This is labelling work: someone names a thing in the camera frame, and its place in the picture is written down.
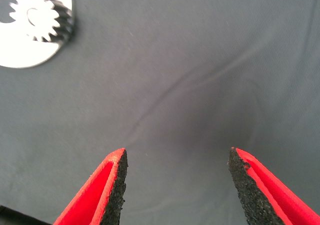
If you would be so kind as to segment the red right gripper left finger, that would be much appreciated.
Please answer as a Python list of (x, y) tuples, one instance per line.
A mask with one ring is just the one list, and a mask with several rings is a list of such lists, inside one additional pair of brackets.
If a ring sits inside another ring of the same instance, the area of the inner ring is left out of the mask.
[(108, 154), (54, 222), (55, 225), (118, 225), (128, 157), (125, 148)]

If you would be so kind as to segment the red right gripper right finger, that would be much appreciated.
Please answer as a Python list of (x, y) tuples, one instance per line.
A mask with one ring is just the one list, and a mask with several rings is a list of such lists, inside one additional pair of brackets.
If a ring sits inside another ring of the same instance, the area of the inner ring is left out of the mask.
[(249, 225), (320, 223), (320, 216), (250, 153), (232, 147), (228, 169)]

